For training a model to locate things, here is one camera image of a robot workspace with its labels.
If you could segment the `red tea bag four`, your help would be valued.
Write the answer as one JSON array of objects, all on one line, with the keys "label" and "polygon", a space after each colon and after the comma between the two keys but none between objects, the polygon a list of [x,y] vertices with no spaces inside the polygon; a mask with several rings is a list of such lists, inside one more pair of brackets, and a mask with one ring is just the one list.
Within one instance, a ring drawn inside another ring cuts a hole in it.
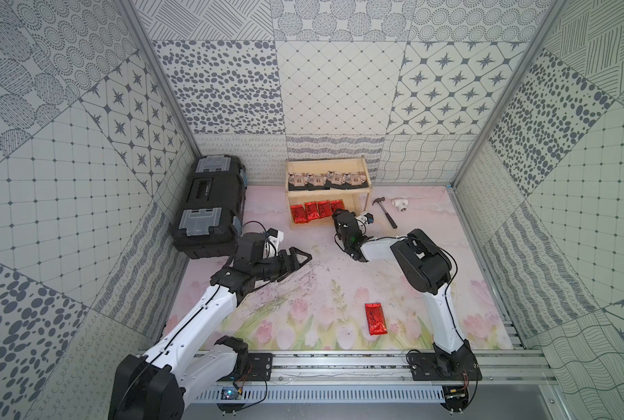
[{"label": "red tea bag four", "polygon": [[335,212],[337,212],[337,211],[345,210],[345,206],[344,206],[344,203],[343,203],[342,199],[341,200],[339,199],[337,201],[331,201],[330,207],[331,207],[331,210],[332,210],[333,214]]}]

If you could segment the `red tea bag three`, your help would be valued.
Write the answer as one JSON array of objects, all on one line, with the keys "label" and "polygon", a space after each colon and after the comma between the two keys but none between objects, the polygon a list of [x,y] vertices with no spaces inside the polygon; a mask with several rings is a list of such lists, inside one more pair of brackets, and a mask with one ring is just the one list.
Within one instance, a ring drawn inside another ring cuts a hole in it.
[{"label": "red tea bag three", "polygon": [[330,201],[318,201],[319,217],[321,219],[331,217],[333,215],[333,207]]}]

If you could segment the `red tea bag two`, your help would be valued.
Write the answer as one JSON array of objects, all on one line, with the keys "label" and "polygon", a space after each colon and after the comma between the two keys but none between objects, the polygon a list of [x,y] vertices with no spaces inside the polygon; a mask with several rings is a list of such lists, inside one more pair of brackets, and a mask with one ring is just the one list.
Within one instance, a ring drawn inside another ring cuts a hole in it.
[{"label": "red tea bag two", "polygon": [[321,218],[319,204],[316,201],[305,203],[304,208],[307,222],[319,220]]}]

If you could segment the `red tea bag one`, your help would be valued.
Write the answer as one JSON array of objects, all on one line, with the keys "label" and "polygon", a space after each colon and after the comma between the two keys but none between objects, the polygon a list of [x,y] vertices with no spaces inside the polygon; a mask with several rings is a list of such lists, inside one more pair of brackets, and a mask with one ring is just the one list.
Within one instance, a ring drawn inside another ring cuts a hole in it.
[{"label": "red tea bag one", "polygon": [[290,206],[290,211],[294,224],[308,223],[307,211],[304,205]]}]

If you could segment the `floral tea bag three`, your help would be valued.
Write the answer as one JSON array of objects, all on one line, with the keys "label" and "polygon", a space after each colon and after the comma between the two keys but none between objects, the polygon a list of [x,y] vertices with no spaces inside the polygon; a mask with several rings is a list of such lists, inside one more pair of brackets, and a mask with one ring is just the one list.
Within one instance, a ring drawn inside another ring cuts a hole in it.
[{"label": "floral tea bag three", "polygon": [[326,176],[325,187],[335,189],[347,189],[348,183],[346,182],[346,174],[338,173],[338,171],[329,171]]}]

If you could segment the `floral tea bag four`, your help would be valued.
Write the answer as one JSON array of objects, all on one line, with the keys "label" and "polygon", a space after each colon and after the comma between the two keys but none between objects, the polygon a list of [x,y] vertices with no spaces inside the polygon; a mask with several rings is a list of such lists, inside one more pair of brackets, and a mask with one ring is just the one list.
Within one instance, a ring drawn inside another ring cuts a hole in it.
[{"label": "floral tea bag four", "polygon": [[345,174],[345,185],[348,189],[360,189],[369,187],[369,176],[363,171]]}]

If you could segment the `floral tea bag two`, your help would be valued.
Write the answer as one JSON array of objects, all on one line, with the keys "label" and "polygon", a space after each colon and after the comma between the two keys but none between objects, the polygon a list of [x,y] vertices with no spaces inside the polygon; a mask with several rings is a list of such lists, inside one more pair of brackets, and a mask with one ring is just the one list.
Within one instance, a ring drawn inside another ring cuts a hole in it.
[{"label": "floral tea bag two", "polygon": [[308,191],[330,189],[327,174],[326,173],[308,173],[307,189]]}]

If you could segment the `floral tea bag one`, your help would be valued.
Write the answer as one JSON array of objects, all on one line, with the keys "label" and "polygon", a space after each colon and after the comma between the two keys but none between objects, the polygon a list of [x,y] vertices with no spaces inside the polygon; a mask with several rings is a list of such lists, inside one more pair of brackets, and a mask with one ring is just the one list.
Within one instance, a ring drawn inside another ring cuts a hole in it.
[{"label": "floral tea bag one", "polygon": [[308,191],[308,175],[306,173],[289,173],[287,189],[289,191]]}]

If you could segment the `red tea bag five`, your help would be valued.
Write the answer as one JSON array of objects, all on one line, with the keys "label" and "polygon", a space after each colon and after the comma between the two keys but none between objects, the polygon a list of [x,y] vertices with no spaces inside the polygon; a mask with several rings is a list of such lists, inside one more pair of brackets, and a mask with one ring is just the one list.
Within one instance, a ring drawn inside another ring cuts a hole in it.
[{"label": "red tea bag five", "polygon": [[369,334],[371,336],[388,334],[382,305],[380,303],[369,303],[364,305],[364,309]]}]

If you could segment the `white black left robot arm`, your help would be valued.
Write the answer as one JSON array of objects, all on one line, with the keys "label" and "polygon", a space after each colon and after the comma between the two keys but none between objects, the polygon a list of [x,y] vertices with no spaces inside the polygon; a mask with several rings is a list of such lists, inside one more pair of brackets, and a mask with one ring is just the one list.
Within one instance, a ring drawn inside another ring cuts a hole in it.
[{"label": "white black left robot arm", "polygon": [[179,419],[189,402],[222,379],[234,384],[253,375],[265,377],[249,361],[249,348],[223,336],[208,353],[201,345],[243,300],[263,285],[280,282],[309,263],[311,255],[292,247],[281,250],[284,235],[276,229],[243,234],[237,249],[194,308],[142,356],[128,355],[115,373],[110,419]]}]

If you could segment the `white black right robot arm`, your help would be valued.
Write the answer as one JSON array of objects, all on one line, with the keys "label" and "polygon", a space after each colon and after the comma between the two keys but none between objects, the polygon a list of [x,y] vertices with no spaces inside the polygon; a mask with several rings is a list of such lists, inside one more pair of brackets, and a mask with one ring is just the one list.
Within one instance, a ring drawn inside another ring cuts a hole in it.
[{"label": "white black right robot arm", "polygon": [[353,260],[368,263],[394,260],[406,281],[423,294],[434,330],[434,359],[430,363],[438,374],[450,378],[459,373],[462,364],[472,363],[474,354],[451,302],[451,283],[458,264],[422,230],[413,229],[405,236],[366,236],[355,213],[336,210],[333,213],[336,240]]}]

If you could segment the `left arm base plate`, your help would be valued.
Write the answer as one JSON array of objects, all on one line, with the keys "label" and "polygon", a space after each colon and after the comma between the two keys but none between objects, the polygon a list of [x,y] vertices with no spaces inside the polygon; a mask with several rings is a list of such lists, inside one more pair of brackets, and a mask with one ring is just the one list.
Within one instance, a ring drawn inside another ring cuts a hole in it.
[{"label": "left arm base plate", "polygon": [[272,353],[248,353],[247,356],[239,356],[238,362],[227,376],[218,379],[219,382],[267,382],[271,379],[273,370]]}]

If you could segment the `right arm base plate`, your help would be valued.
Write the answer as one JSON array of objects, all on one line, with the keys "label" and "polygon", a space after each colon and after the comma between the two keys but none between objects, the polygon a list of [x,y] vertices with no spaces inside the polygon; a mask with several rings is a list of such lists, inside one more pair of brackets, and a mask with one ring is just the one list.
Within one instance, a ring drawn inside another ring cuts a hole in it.
[{"label": "right arm base plate", "polygon": [[413,381],[481,381],[483,374],[473,353],[465,348],[454,353],[422,353],[411,350],[406,354]]}]

